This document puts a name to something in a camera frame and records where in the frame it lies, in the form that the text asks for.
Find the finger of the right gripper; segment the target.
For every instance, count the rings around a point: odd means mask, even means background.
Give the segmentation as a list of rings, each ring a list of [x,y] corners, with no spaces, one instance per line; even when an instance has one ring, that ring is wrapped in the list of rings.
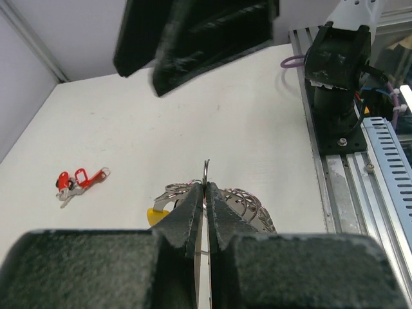
[[[278,16],[279,1],[175,1],[155,55],[157,96],[270,46]]]
[[[155,57],[172,0],[128,0],[113,57],[121,77],[128,77]]]

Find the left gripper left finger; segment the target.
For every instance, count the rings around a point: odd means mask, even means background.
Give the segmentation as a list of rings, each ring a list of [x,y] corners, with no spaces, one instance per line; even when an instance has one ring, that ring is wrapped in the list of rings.
[[[1,266],[2,308],[196,308],[203,189],[147,230],[33,230]]]

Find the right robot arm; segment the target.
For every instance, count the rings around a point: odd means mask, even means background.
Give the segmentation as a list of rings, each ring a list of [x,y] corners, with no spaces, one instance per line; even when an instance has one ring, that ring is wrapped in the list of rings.
[[[368,61],[385,1],[341,1],[304,55],[312,86],[353,97]],[[153,62],[163,96],[197,76],[267,47],[278,1],[128,1],[113,64],[129,77]]]

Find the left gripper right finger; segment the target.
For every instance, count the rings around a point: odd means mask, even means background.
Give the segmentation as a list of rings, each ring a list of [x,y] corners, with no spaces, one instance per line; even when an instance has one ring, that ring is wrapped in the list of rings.
[[[403,308],[389,259],[358,234],[236,234],[241,308]]]

